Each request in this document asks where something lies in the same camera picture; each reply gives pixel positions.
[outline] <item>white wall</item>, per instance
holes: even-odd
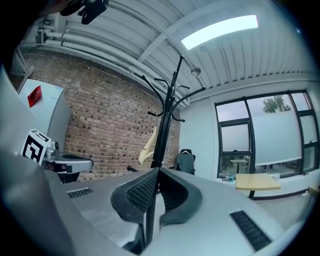
[[[320,83],[313,81],[277,82],[265,85],[234,89],[228,92],[217,92],[210,97],[194,101],[181,111],[186,121],[180,128],[180,149],[189,148],[196,155],[195,174],[199,177],[223,182],[235,187],[235,182],[225,182],[217,178],[219,163],[219,135],[215,103],[239,99],[260,94],[284,92],[287,90],[307,89],[320,127]],[[294,193],[320,183],[320,170],[309,172],[308,175],[281,178],[280,190],[256,192],[257,197],[277,196]]]
[[[180,150],[191,149],[195,155],[195,175],[212,180],[214,168],[214,127],[211,104],[205,98],[183,109],[180,125]]]

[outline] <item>black vent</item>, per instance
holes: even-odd
[[[256,251],[271,243],[271,240],[244,211],[237,211],[230,215]]]
[[[126,192],[131,204],[143,211],[148,210],[158,190],[158,171]]]
[[[67,192],[67,194],[69,195],[70,198],[78,198],[78,197],[81,197],[81,196],[88,195],[90,193],[93,193],[93,191],[88,187],[82,188],[82,189],[79,189],[79,190],[74,190],[74,191],[68,191]]]
[[[188,197],[188,190],[178,181],[163,172],[159,174],[159,190],[163,197],[165,212],[179,207]]]

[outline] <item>ceiling light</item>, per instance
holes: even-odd
[[[190,50],[210,39],[236,31],[255,29],[258,27],[256,15],[241,16],[220,21],[187,36],[181,42]]]

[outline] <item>ceiling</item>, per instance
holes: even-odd
[[[214,38],[191,50],[181,43],[199,29],[245,15],[256,15],[259,27]],[[61,33],[67,29],[71,35],[110,46],[108,50],[99,50],[119,61],[95,57],[104,58],[107,66],[136,80],[137,75],[146,74],[153,79],[156,74],[171,81],[179,55],[184,55],[177,83],[191,88],[180,88],[182,96],[201,86],[214,89],[277,74],[318,72],[297,28],[271,2],[263,0],[111,0],[108,9],[89,25],[82,25],[77,14],[66,18],[49,15],[34,25],[23,44],[34,44],[41,28]],[[79,50],[73,53],[82,54]],[[123,62],[137,71],[121,65]],[[191,75],[193,67],[201,69],[199,76]]]

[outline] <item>mesh panel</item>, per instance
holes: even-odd
[[[163,197],[165,212],[180,206],[188,197],[187,189],[166,174],[160,174],[160,192]]]
[[[131,204],[145,213],[157,193],[157,181],[158,171],[139,185],[130,188],[126,193],[127,199]]]

